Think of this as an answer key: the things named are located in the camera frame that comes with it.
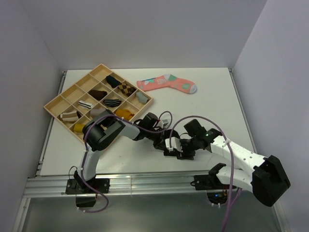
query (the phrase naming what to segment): striped sock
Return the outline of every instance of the striped sock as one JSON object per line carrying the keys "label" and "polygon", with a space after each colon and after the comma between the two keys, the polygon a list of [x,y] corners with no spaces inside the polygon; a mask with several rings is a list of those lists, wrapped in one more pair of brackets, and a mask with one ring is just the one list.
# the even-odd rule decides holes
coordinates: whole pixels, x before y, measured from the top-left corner
{"label": "striped sock", "polygon": [[108,106],[108,107],[116,107],[119,106],[121,104],[121,100],[119,99],[104,99],[103,103],[104,105]]}
{"label": "striped sock", "polygon": [[60,114],[60,118],[64,122],[76,122],[80,117],[81,114],[76,110]]}
{"label": "striped sock", "polygon": [[85,101],[79,101],[78,104],[80,105],[80,107],[82,107],[86,110],[90,110],[93,106],[93,104],[91,104],[89,102],[85,102]]}

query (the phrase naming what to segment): white table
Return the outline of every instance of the white table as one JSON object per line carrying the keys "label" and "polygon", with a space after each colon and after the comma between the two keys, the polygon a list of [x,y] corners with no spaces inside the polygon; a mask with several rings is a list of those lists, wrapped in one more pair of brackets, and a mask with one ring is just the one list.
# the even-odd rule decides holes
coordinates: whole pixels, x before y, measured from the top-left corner
{"label": "white table", "polygon": [[[89,71],[68,71],[62,91]],[[148,94],[154,98],[154,103],[146,113],[152,112],[159,116],[163,111],[169,110],[173,113],[174,123],[189,115],[207,117],[216,122],[228,138],[253,151],[244,115],[228,68],[118,69],[113,71],[132,83],[165,73],[171,73],[195,82],[197,92],[192,95],[171,88],[149,91]],[[189,121],[190,119],[185,120],[177,126],[176,130],[179,134],[185,132],[183,125]],[[199,122],[207,130],[213,127],[210,123],[201,119],[199,119]],[[80,165],[83,151],[83,144],[59,122],[54,121],[44,154],[41,175],[67,175],[71,166]],[[97,173],[199,171],[209,170],[219,162],[229,164],[224,158],[213,155],[206,150],[197,151],[194,160],[177,160],[175,157],[164,157],[162,151],[153,148],[150,140],[144,139],[134,142],[121,137],[101,156]]]}

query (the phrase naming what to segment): sock toe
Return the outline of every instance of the sock toe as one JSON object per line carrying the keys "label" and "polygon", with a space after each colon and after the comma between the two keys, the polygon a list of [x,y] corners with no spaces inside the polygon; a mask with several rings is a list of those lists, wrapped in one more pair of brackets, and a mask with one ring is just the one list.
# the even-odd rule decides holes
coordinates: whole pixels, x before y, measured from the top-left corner
{"label": "sock toe", "polygon": [[194,84],[194,85],[192,85],[191,86],[191,88],[190,88],[190,94],[193,94],[193,93],[195,93],[197,91],[197,86]]}

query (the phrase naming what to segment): gray sock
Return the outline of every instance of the gray sock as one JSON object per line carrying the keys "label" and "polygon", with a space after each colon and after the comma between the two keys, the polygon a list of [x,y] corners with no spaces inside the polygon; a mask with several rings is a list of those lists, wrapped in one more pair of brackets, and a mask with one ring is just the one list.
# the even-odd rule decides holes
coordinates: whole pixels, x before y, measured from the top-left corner
{"label": "gray sock", "polygon": [[139,102],[142,104],[146,104],[149,101],[149,99],[145,95],[143,95],[141,92],[137,92],[136,96]]}

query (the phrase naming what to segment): polka dot sock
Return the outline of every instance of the polka dot sock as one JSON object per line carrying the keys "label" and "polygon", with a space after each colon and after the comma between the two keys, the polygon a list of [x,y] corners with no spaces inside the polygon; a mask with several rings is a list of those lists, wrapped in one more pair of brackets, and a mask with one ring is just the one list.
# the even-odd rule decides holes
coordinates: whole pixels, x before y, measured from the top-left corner
{"label": "polka dot sock", "polygon": [[165,74],[156,78],[137,81],[136,84],[144,91],[165,87],[174,88],[188,94],[193,94],[197,91],[197,86],[192,81],[178,78],[172,74]]}

